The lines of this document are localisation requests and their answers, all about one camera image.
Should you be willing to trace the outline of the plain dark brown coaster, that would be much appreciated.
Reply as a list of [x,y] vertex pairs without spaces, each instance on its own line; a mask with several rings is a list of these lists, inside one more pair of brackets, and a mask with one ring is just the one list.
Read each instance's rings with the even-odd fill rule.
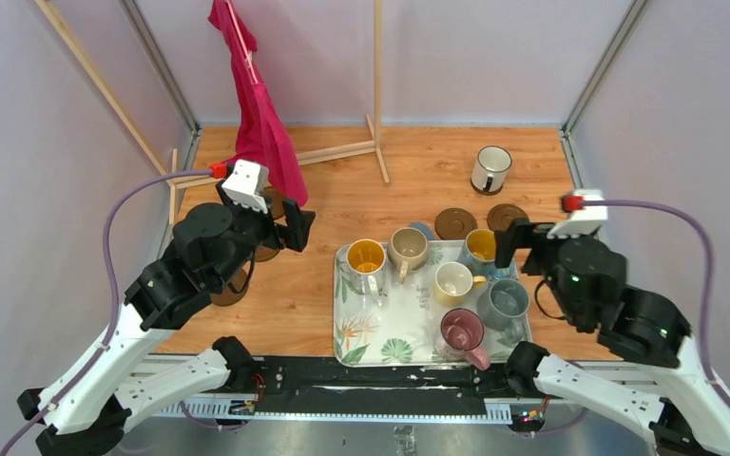
[[237,270],[217,294],[211,294],[211,303],[218,307],[229,307],[244,298],[249,288],[249,277],[244,269]]

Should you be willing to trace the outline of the amber brown coaster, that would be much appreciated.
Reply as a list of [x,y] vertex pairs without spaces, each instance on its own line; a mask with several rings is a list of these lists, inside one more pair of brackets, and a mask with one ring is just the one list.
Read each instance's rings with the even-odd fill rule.
[[265,245],[261,245],[257,248],[254,259],[256,262],[266,262],[275,258],[280,252],[278,248],[270,248]]

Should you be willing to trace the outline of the ringed brown coaster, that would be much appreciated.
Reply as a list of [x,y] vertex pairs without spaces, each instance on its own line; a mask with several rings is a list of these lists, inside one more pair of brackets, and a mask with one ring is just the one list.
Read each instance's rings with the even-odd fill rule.
[[266,186],[261,194],[265,198],[273,220],[282,219],[285,216],[283,207],[285,196],[273,186]]

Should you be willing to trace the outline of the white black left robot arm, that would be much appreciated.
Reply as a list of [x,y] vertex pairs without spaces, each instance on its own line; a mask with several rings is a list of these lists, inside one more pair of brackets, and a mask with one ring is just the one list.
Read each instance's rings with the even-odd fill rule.
[[237,191],[228,180],[220,200],[192,208],[173,229],[163,255],[124,294],[114,294],[99,337],[57,381],[28,389],[18,406],[44,455],[104,455],[142,421],[189,396],[225,387],[246,390],[254,361],[234,336],[179,365],[140,380],[133,370],[195,314],[221,295],[243,295],[235,276],[250,277],[259,248],[305,249],[315,213],[292,199],[277,223],[259,189]]

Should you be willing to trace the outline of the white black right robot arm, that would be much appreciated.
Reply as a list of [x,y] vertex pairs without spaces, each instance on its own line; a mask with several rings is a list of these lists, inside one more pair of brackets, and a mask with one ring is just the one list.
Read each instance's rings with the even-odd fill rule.
[[626,281],[627,261],[593,236],[552,237],[550,225],[522,218],[494,237],[495,263],[507,266],[528,250],[522,271],[550,288],[563,319],[658,386],[624,387],[578,368],[531,342],[505,365],[517,396],[534,392],[580,405],[636,433],[662,455],[730,455],[730,400],[703,371],[696,335],[668,298]]

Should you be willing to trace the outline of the dark wooden coaster right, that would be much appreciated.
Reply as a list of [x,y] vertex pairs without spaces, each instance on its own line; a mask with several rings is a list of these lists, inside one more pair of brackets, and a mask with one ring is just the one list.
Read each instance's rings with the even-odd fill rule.
[[501,203],[489,210],[487,225],[492,231],[507,231],[515,219],[529,221],[529,216],[515,204]]

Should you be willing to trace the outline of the dark wooden coaster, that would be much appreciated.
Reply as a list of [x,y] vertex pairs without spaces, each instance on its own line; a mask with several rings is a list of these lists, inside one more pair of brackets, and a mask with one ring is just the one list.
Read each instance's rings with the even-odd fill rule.
[[434,220],[434,231],[443,240],[465,239],[477,228],[473,214],[462,208],[446,208]]
[[487,225],[492,231],[507,231],[515,219],[529,221],[529,216],[515,204],[501,203],[489,210]]

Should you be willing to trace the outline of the dark wooden coaster centre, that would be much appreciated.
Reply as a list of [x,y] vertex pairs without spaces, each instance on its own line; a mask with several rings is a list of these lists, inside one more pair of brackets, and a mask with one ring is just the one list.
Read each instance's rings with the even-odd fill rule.
[[434,231],[443,240],[465,239],[477,228],[473,214],[462,208],[446,208],[434,220]]

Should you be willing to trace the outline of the blue coaster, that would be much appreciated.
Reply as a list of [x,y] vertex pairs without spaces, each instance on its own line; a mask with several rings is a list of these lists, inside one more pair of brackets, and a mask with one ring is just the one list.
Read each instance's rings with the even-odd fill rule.
[[435,234],[434,234],[432,228],[429,225],[427,225],[426,223],[420,222],[420,221],[414,221],[409,224],[409,227],[412,227],[412,228],[420,231],[426,237],[427,240],[435,240]]

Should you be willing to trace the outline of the blue mug yellow inside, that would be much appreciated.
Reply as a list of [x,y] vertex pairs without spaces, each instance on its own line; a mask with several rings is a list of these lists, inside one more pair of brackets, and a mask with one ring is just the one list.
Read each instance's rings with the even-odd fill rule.
[[496,239],[489,229],[475,229],[469,232],[462,244],[457,261],[466,266],[475,276],[485,276],[491,280],[512,278],[514,263],[507,268],[495,265]]

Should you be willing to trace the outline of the pale yellow mug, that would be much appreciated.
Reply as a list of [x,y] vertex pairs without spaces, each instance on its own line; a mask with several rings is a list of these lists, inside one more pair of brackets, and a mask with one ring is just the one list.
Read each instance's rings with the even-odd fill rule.
[[474,275],[467,266],[455,261],[439,265],[433,278],[434,298],[445,308],[460,305],[470,291],[488,283],[484,275]]

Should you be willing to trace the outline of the beige ceramic mug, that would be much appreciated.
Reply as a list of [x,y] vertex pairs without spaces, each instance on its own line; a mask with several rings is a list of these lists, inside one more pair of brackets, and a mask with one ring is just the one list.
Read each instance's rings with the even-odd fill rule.
[[427,264],[430,257],[429,240],[420,230],[404,227],[393,233],[387,253],[398,282],[403,284],[409,275]]

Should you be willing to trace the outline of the pink ceramic mug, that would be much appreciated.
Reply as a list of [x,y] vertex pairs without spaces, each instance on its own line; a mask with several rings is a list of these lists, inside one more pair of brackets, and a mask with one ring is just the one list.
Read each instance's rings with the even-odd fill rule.
[[452,309],[441,319],[434,347],[446,361],[468,361],[479,371],[489,368],[491,361],[481,347],[485,328],[479,316],[463,308]]

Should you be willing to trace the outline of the wooden drying rack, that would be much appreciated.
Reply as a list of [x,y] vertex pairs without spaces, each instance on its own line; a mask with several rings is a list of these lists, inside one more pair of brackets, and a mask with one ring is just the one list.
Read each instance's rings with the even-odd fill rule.
[[[178,151],[176,149],[172,151],[169,167],[165,167],[161,163],[144,133],[137,125],[131,114],[123,106],[120,97],[116,95],[98,65],[88,54],[82,41],[69,26],[64,15],[55,7],[53,2],[38,1],[36,6],[47,18],[48,22],[57,32],[62,41],[67,45],[71,54],[78,61],[94,86],[102,94],[105,101],[108,103],[120,122],[125,126],[127,132],[130,134],[132,139],[135,140],[136,144],[143,151],[155,170],[161,175],[168,175],[178,171]],[[147,57],[150,59],[153,68],[163,81],[164,89],[188,129],[191,141],[195,142],[199,136],[200,127],[198,126],[198,123],[195,120],[195,117],[193,116],[184,96],[174,81],[174,77],[168,67],[168,64],[166,63],[159,46],[155,42],[147,22],[143,18],[138,4],[135,1],[121,1],[119,6],[122,8],[125,18],[136,33],[137,38],[143,50],[146,52]],[[300,165],[309,165],[354,156],[375,154],[383,182],[386,185],[389,185],[391,183],[391,178],[381,150],[381,94],[383,62],[383,3],[381,1],[373,2],[373,26],[374,108],[371,113],[367,113],[365,115],[371,138],[368,141],[353,142],[308,152],[301,152],[298,154],[298,163]],[[182,190],[186,190],[190,187],[207,185],[212,182],[213,180],[209,178],[177,178],[168,180],[168,224],[172,226],[175,223],[179,210],[179,194]]]

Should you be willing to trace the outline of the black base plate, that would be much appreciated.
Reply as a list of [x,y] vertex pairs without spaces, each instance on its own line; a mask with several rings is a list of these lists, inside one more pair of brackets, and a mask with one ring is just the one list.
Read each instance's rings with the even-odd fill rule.
[[465,416],[489,400],[520,397],[502,364],[470,367],[350,368],[334,357],[266,356],[232,376],[228,389],[264,389],[260,409],[288,413]]

